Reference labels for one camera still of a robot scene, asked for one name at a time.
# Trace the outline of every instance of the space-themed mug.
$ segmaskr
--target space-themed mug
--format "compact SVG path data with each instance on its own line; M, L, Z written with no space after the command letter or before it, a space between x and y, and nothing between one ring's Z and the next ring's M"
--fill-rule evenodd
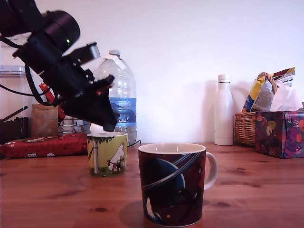
M87 135L90 174L96 177L114 177L125 173L128 134L119 132Z
M217 178L215 157L206 147L191 143L148 144L138 148L145 217L166 227L185 227L199 221L203 193ZM205 179L206 157L210 162Z

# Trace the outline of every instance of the white wall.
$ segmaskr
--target white wall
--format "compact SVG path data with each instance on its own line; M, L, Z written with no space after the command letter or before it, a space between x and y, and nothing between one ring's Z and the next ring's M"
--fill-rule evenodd
M217 75L232 76L240 112L257 75L296 67L304 74L302 0L36 0L78 21L80 47L97 41L102 56L119 49L137 81L138 139L213 141ZM1 53L1 64L14 63ZM96 67L101 60L90 63Z

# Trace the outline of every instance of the white mug handle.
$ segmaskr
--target white mug handle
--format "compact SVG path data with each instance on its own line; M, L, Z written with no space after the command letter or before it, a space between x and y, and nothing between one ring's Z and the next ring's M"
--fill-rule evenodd
M204 190L211 188L218 176L218 163L212 153L206 152L206 157L210 163L209 176L205 179Z

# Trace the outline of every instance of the mug rim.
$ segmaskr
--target mug rim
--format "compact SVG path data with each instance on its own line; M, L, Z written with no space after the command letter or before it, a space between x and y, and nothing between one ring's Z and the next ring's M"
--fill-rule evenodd
M117 137L117 136L124 136L124 135L128 135L128 133L124 133L124 132L102 132L102 133L87 134L88 137L93 137L93 138Z
M158 150L156 147L164 147L165 145L170 145L170 146L176 146L177 150L176 151L162 151L162 150ZM178 146L186 146L189 147L188 151L178 151ZM138 150L140 152L144 152L144 153L151 153L151 154L190 154L190 153L199 153L199 152L203 152L206 150L206 147L203 145L199 145L199 144L195 144L195 143L151 143L151 144L147 144L147 145L142 145L138 148Z

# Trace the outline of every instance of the white bottle cap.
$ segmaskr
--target white bottle cap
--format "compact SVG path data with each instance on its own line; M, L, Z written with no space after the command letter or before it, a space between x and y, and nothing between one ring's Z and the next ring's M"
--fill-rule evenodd
M230 82L229 75L219 75L218 76L218 83L220 82Z
M109 50L109 54L110 55L118 55L118 56L120 56L120 51L119 50L115 50L115 49Z

